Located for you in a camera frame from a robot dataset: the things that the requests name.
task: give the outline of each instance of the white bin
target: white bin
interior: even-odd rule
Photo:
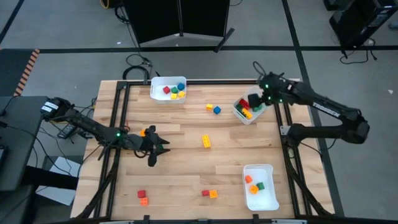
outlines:
[[[254,94],[257,93],[259,96],[262,95],[262,90],[260,89],[259,86],[253,86],[252,88],[250,88],[247,92],[244,93],[244,95],[242,97],[240,97],[238,100],[236,100],[234,102],[234,108],[233,108],[233,114],[235,114],[235,116],[242,121],[242,123],[244,123],[245,125],[249,125],[251,124],[258,116],[260,116],[266,109],[267,106],[265,105],[265,103],[262,104],[262,108],[261,110],[257,111],[257,112],[253,112],[252,108],[249,108],[248,111],[253,115],[253,117],[251,119],[247,119],[245,116],[243,116],[236,108],[235,106],[239,104],[239,100],[240,99],[244,99],[247,102],[249,102],[248,100],[248,95],[250,94]]]
[[[168,86],[170,89],[177,87],[179,83],[185,85],[185,96],[183,98],[171,99],[171,92],[165,94],[163,88]],[[185,77],[154,77],[150,82],[150,97],[156,101],[157,104],[172,104],[185,103],[187,98],[187,79]]]
[[[243,167],[243,189],[244,201],[248,208],[252,211],[274,211],[279,208],[276,200],[274,180],[272,179],[272,171],[274,168],[269,164],[263,165],[246,165]],[[244,177],[250,175],[253,181],[246,183]],[[262,182],[264,190],[259,190],[257,194],[250,193],[250,186]]]

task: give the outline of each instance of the wooden tabletop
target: wooden tabletop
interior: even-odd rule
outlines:
[[[102,81],[94,119],[108,126],[111,118],[117,81]],[[148,86],[133,86],[127,109],[131,133],[156,125],[160,137],[170,141],[170,152],[158,157],[155,167],[147,166],[147,158],[139,159],[132,151],[121,154],[118,181],[113,205],[113,220],[142,220],[150,215],[152,220],[181,219],[241,219],[293,218],[293,208],[285,162],[282,155],[278,125],[273,106],[255,122],[246,126],[232,114],[233,101],[249,89],[250,85],[190,85],[187,100],[179,105],[157,105],[149,96]],[[122,92],[118,118],[119,124]],[[215,115],[205,105],[211,103],[221,108]],[[311,126],[306,106],[291,106],[294,123]],[[208,134],[211,149],[203,147],[201,136]],[[317,148],[314,139],[304,143]],[[88,142],[85,157],[97,147],[95,140]],[[329,188],[320,156],[300,145],[300,156],[308,188],[329,212],[333,211]],[[98,188],[102,161],[97,161],[96,151],[81,168],[71,217],[78,215],[89,203]],[[270,164],[274,167],[274,184],[280,207],[271,212],[252,212],[244,203],[243,166]],[[142,207],[138,190],[146,190],[148,207]],[[218,198],[202,197],[202,190],[217,190]],[[300,212],[304,214],[300,189],[296,186]],[[104,215],[107,193],[103,198],[101,214]]]

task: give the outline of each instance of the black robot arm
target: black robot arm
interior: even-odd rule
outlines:
[[[261,97],[257,94],[249,95],[250,107],[257,107],[261,103],[272,105],[282,102],[309,105],[342,122],[339,126],[305,127],[302,124],[293,124],[283,127],[281,133],[286,135],[285,141],[288,145],[298,146],[305,138],[342,139],[353,144],[365,142],[369,125],[359,109],[339,104],[315,93],[302,82],[287,80],[282,76],[283,74],[276,75],[272,72],[261,75],[257,82],[263,94]]]
[[[73,104],[62,98],[48,99],[40,112],[45,121],[63,122],[66,121],[82,130],[91,133],[98,144],[104,146],[98,160],[102,158],[107,150],[112,148],[122,148],[133,150],[137,157],[149,156],[148,165],[153,167],[157,162],[157,156],[163,154],[168,149],[163,148],[163,144],[168,141],[159,137],[155,133],[155,126],[150,126],[145,130],[145,136],[128,134],[124,128],[106,127],[93,119],[81,114],[74,109]]]

